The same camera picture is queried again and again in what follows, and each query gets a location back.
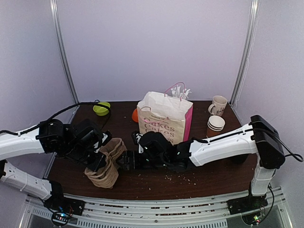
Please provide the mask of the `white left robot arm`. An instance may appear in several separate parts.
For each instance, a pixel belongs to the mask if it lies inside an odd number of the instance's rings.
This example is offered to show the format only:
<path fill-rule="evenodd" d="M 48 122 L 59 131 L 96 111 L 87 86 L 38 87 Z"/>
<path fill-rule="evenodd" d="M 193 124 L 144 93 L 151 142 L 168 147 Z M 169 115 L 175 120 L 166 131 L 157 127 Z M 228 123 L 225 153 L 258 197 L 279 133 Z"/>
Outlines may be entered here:
<path fill-rule="evenodd" d="M 17 133 L 4 131 L 0 134 L 0 181 L 42 199 L 47 208 L 64 212 L 82 210 L 84 202 L 65 197 L 60 183 L 21 171 L 8 159 L 26 154 L 55 153 L 57 158 L 97 171 L 106 165 L 105 155 L 99 150 L 111 138 L 109 131 L 103 132 L 89 119 L 75 126 L 55 119 Z"/>

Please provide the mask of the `stack of brown paper cups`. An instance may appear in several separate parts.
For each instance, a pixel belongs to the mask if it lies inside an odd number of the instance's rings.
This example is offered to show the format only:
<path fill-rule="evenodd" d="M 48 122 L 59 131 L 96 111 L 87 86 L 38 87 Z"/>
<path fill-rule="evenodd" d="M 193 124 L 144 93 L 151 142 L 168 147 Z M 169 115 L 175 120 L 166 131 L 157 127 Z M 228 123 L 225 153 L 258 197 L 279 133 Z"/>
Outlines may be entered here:
<path fill-rule="evenodd" d="M 212 115 L 209 117 L 207 122 L 207 134 L 208 138 L 217 136 L 221 134 L 226 122 L 225 120 L 217 115 Z"/>

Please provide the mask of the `cardboard cup carrier stack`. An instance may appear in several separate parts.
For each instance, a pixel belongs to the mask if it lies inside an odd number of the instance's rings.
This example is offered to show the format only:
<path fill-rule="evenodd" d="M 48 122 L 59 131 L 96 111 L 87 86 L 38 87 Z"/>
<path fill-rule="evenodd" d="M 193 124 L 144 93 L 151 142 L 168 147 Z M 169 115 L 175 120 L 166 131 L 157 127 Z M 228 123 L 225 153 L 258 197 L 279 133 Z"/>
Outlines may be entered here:
<path fill-rule="evenodd" d="M 86 168 L 84 174 L 93 183 L 94 186 L 103 189 L 112 189 L 116 183 L 120 165 L 117 159 L 127 151 L 127 148 L 121 138 L 112 138 L 106 146 L 99 149 L 99 153 L 105 155 L 106 165 L 97 171 Z"/>

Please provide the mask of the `paper cakes bag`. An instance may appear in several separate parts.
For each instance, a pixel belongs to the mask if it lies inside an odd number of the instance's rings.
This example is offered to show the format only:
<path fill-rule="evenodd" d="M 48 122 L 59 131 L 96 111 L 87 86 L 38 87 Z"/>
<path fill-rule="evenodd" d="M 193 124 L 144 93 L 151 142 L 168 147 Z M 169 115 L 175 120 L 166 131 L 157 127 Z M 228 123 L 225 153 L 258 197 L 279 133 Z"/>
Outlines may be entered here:
<path fill-rule="evenodd" d="M 186 88 L 183 82 L 177 82 L 163 93 L 147 92 L 138 102 L 138 124 L 141 134 L 150 131 L 160 132 L 172 144 L 188 140 L 193 102 L 172 97 L 170 89 L 175 86 Z"/>

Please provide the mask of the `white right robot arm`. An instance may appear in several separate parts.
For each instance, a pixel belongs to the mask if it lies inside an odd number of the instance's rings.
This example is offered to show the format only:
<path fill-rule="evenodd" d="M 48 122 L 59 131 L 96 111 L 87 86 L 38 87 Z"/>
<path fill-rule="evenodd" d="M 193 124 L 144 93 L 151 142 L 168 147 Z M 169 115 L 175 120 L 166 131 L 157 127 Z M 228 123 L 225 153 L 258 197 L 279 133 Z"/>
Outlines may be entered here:
<path fill-rule="evenodd" d="M 259 115 L 242 127 L 206 139 L 191 138 L 173 145 L 159 132 L 132 133 L 136 151 L 125 151 L 118 158 L 124 170 L 167 168 L 182 172 L 207 163 L 231 158 L 243 163 L 250 154 L 257 154 L 255 174 L 248 195 L 228 200 L 231 213 L 266 207 L 266 193 L 274 173 L 285 162 L 278 131 Z"/>

